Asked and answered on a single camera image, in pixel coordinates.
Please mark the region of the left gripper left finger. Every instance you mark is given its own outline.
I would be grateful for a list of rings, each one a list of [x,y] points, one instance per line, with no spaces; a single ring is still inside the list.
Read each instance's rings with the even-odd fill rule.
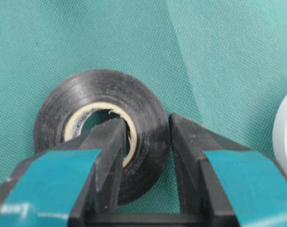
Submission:
[[[115,212],[124,151],[114,118],[19,162],[0,184],[0,227],[83,227]]]

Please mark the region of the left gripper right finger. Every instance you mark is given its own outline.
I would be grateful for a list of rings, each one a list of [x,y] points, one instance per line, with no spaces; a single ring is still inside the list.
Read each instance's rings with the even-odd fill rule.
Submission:
[[[209,227],[287,227],[287,176],[262,153],[169,116],[180,210]]]

